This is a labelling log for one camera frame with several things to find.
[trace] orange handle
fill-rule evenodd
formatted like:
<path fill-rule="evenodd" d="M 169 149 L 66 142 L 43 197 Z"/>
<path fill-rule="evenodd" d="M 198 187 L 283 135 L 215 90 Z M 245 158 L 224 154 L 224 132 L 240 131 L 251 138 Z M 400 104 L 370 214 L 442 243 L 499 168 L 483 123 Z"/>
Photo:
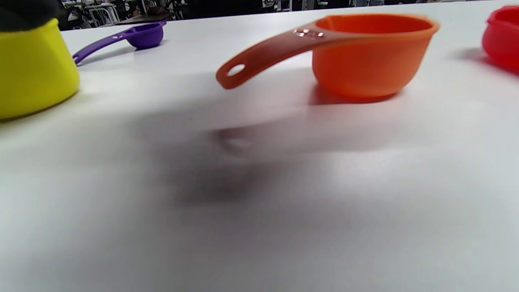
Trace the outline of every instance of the orange handle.
<path fill-rule="evenodd" d="M 236 55 L 218 69 L 216 80 L 225 89 L 233 89 L 273 65 L 303 52 L 369 39 L 375 39 L 374 35 L 325 30 L 312 22 L 271 37 Z"/>

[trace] handle hole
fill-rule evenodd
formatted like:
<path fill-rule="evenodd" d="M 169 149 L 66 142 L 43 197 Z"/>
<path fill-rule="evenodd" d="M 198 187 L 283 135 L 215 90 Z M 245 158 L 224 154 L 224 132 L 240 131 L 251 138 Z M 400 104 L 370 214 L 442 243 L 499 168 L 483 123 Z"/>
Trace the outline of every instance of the handle hole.
<path fill-rule="evenodd" d="M 245 69 L 245 64 L 238 64 L 227 71 L 227 76 L 232 77 Z"/>

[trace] yellow measuring cup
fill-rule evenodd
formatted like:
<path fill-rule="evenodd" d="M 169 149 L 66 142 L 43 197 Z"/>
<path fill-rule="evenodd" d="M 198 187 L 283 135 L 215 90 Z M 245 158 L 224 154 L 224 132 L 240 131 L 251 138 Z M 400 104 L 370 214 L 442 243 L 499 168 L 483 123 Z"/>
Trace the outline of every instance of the yellow measuring cup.
<path fill-rule="evenodd" d="M 56 19 L 34 30 L 0 33 L 0 120 L 52 107 L 78 88 L 79 72 Z"/>

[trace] cup rim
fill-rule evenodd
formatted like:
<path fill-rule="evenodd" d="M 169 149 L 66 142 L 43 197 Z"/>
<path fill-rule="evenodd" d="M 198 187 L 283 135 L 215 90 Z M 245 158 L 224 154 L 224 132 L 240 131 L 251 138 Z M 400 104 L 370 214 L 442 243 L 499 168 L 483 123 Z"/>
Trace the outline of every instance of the cup rim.
<path fill-rule="evenodd" d="M 47 21 L 44 25 L 42 25 L 38 28 L 32 29 L 32 30 L 18 31 L 18 32 L 0 32 L 0 41 L 4 40 L 4 39 L 12 38 L 12 37 L 19 37 L 19 36 L 32 34 L 32 33 L 48 31 L 48 30 L 51 30 L 51 29 L 57 28 L 57 27 L 58 27 L 58 20 L 56 18 L 53 18 L 53 19 Z"/>
<path fill-rule="evenodd" d="M 372 17 L 372 16 L 390 16 L 390 17 L 398 17 L 398 18 L 406 18 L 406 19 L 413 19 L 413 20 L 420 20 L 423 22 L 426 22 L 427 24 L 431 25 L 430 28 L 423 29 L 423 30 L 417 30 L 417 31 L 409 31 L 409 32 L 391 32 L 391 33 L 355 33 L 355 32 L 343 32 L 343 31 L 337 31 L 337 30 L 330 30 L 323 28 L 319 25 L 320 22 L 326 21 L 326 19 L 329 19 L 331 17 L 336 18 L 350 18 L 350 17 Z M 387 13 L 369 13 L 369 14 L 346 14 L 346 15 L 327 15 L 326 17 L 320 18 L 315 21 L 315 25 L 324 31 L 333 31 L 335 33 L 345 33 L 350 35 L 369 35 L 369 36 L 380 36 L 383 38 L 398 38 L 398 39 L 409 39 L 409 38 L 422 38 L 422 37 L 429 37 L 432 36 L 434 33 L 436 33 L 440 29 L 440 24 L 434 20 L 429 19 L 427 16 L 419 16 L 419 15 L 409 15 L 409 14 L 387 14 Z"/>

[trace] table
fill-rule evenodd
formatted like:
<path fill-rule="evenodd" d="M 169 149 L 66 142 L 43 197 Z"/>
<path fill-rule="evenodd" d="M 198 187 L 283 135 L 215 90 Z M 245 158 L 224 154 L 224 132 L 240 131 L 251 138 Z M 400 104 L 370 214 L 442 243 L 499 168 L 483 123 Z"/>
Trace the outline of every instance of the table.
<path fill-rule="evenodd" d="M 158 15 L 137 15 L 135 17 L 123 20 L 123 21 L 117 23 L 117 25 L 136 24 L 136 23 L 146 23 L 146 22 L 155 22 L 155 21 L 169 20 L 174 15 L 175 15 L 174 12 L 167 12 L 167 13 L 162 13 L 162 14 L 158 14 Z"/>
<path fill-rule="evenodd" d="M 0 290 L 518 291 L 519 81 L 480 51 L 517 3 L 178 21 L 153 50 L 99 51 L 76 97 L 0 127 Z M 310 54 L 233 91 L 214 79 L 263 38 L 358 12 L 442 23 L 393 100 L 306 107 Z M 63 36 L 74 52 L 120 29 Z M 256 164 L 203 143 L 275 119 Z"/>

